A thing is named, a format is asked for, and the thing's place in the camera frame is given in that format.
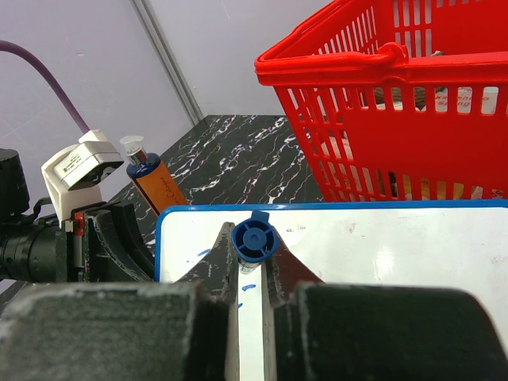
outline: red plastic basket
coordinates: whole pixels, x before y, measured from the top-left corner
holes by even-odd
[[[339,0],[256,61],[326,201],[508,198],[507,14]]]

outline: whiteboard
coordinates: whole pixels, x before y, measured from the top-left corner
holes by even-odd
[[[176,281],[206,255],[224,222],[238,224],[252,212],[243,208],[261,208],[291,252],[327,283],[447,287],[474,295],[506,351],[506,205],[490,200],[179,207],[158,221],[157,273],[161,282]],[[323,207],[348,209],[313,209]],[[369,207],[376,209],[357,209]],[[264,379],[260,285],[260,267],[240,274],[241,380]]]

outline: basket handle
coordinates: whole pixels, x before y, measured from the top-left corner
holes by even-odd
[[[321,20],[328,17],[332,12],[337,10],[339,7],[350,1],[351,0],[335,0],[334,2],[329,3],[326,7],[320,9],[304,22],[297,25],[297,27],[293,29],[291,35],[302,35],[307,29],[312,28],[314,25],[321,22]]]
[[[270,60],[263,54],[256,60],[256,72],[266,74],[273,71],[292,71],[302,69],[323,69],[337,66],[387,66],[391,64],[407,64],[409,53],[405,45],[388,42],[378,49],[376,54],[368,55],[360,52],[330,53],[319,56],[290,57]]]

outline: orange bottle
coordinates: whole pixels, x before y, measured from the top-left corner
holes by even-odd
[[[141,145],[142,140],[143,137],[134,135],[120,140],[131,163],[127,167],[127,175],[157,216],[169,206],[187,205],[187,200],[160,156],[146,153]]]

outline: black marble countertop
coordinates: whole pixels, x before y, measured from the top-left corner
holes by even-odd
[[[285,117],[209,116],[161,157],[191,204],[323,201]],[[132,184],[111,201],[118,200],[134,204],[153,251],[156,215]],[[30,284],[16,282],[0,294],[0,311]]]

